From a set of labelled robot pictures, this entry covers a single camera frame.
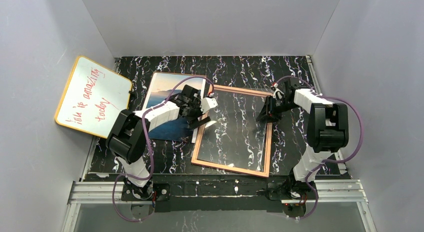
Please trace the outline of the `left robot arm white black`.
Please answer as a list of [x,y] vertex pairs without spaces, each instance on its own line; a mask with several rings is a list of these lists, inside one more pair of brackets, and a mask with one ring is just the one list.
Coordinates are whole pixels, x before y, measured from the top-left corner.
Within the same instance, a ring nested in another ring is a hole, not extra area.
[[214,121],[203,116],[217,105],[214,97],[201,97],[199,90],[185,85],[181,92],[169,95],[158,105],[137,111],[122,110],[106,139],[106,147],[118,157],[129,182],[143,188],[154,171],[148,170],[143,160],[145,150],[153,156],[149,132],[180,118],[186,120],[189,130],[210,126]]

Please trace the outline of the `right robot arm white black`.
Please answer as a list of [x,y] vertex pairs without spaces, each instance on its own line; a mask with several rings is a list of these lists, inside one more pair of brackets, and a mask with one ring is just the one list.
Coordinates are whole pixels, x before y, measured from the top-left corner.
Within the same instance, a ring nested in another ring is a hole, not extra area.
[[302,88],[299,79],[293,76],[286,77],[283,84],[283,90],[279,89],[278,82],[272,84],[273,94],[265,98],[256,121],[274,123],[284,112],[295,108],[309,114],[305,152],[285,182],[271,188],[272,192],[300,194],[311,191],[319,166],[348,144],[348,108],[323,98],[312,87]]

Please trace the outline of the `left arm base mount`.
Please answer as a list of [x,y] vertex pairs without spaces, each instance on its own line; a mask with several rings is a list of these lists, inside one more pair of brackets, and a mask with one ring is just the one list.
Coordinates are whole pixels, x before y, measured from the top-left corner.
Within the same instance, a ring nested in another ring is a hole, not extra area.
[[129,181],[124,182],[121,200],[125,202],[168,201],[171,188],[169,184],[149,181],[144,187],[137,187]]

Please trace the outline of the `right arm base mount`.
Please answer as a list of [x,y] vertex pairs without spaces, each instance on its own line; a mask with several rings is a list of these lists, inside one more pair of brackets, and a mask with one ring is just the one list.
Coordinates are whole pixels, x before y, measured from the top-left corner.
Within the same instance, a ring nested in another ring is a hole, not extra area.
[[264,189],[256,192],[258,195],[265,196],[271,201],[283,202],[283,209],[286,212],[306,213],[307,202],[315,202],[318,191],[314,182],[307,184],[301,181],[269,182]]

